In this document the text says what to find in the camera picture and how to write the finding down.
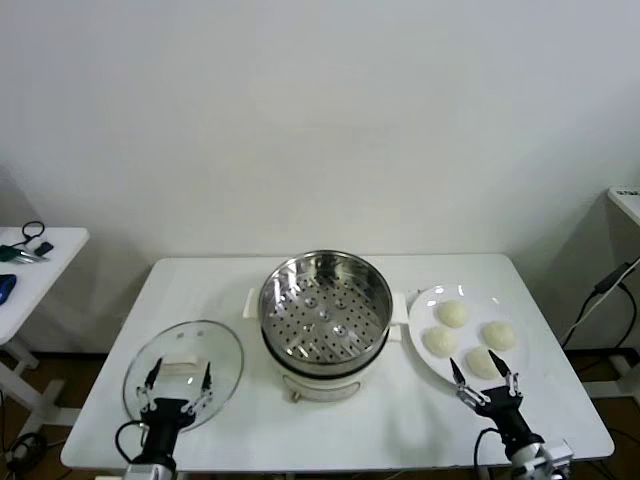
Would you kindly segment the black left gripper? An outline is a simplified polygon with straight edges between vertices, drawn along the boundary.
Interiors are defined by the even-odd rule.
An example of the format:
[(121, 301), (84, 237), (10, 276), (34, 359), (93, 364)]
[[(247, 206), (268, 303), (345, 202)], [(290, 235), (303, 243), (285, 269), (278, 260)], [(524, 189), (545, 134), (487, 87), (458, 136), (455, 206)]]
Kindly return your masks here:
[(142, 422), (148, 427), (142, 447), (142, 463), (174, 463), (173, 452), (179, 431), (186, 427), (186, 413), (198, 415), (213, 400), (211, 363), (204, 368), (200, 386), (190, 394), (186, 405), (184, 399), (157, 398), (154, 403), (153, 388), (162, 366), (158, 358), (147, 373), (142, 385), (135, 393), (140, 407)]

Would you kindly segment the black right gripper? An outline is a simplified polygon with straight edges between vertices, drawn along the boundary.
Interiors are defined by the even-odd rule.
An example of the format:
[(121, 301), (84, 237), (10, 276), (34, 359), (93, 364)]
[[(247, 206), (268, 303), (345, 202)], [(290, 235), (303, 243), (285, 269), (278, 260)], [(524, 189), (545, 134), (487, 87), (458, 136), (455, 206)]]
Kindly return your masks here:
[(532, 444), (542, 444), (544, 439), (530, 429), (519, 411), (523, 401), (519, 374), (512, 372), (506, 362), (492, 350), (488, 353), (504, 384), (481, 393), (466, 382), (459, 366), (450, 357), (456, 396), (467, 406), (478, 406), (477, 414), (494, 422), (505, 447), (505, 455), (511, 460), (519, 450)]

